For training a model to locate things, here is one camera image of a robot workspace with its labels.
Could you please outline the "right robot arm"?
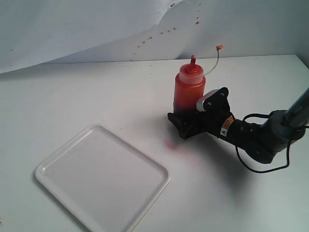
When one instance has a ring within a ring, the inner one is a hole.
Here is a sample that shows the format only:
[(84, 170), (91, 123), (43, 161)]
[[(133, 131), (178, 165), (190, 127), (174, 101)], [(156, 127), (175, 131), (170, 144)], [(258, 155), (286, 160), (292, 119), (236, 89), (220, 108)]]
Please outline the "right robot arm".
[(309, 127), (308, 91), (288, 110), (275, 110), (268, 115), (253, 113), (242, 120), (230, 111), (228, 94), (226, 87), (212, 90), (197, 101), (193, 112), (168, 113), (168, 119), (183, 139), (206, 132), (243, 149), (262, 164), (270, 164), (277, 153), (288, 150)]

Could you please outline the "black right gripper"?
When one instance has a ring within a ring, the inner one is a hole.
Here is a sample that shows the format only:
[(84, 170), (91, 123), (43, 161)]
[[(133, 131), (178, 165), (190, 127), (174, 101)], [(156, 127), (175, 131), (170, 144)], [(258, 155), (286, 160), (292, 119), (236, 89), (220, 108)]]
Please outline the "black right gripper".
[(168, 120), (177, 129), (179, 137), (188, 139), (200, 133), (220, 135), (221, 127), (226, 119), (233, 117), (228, 103), (229, 90), (219, 89), (216, 102), (205, 112), (196, 111), (191, 118), (188, 115), (168, 113)]

